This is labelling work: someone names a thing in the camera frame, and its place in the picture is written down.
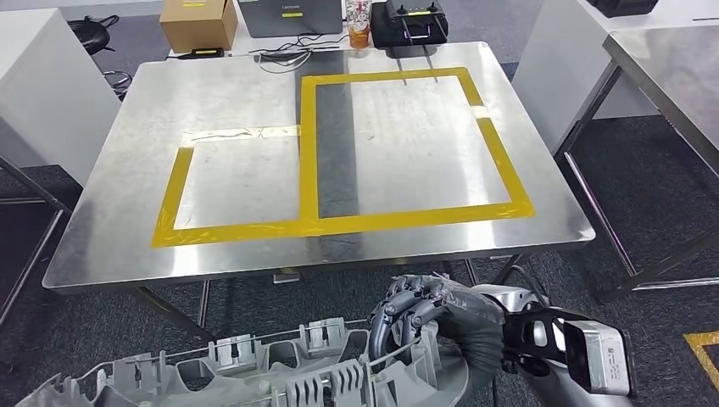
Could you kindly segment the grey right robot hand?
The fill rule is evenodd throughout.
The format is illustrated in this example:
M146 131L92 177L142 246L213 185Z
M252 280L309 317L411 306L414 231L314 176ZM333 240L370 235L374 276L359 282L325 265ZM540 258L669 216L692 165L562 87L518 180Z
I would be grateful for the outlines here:
M369 320L372 361L414 342L424 326L435 322L438 334L457 345L469 368L492 375L501 366L503 309L487 295L458 282L436 276L396 276Z

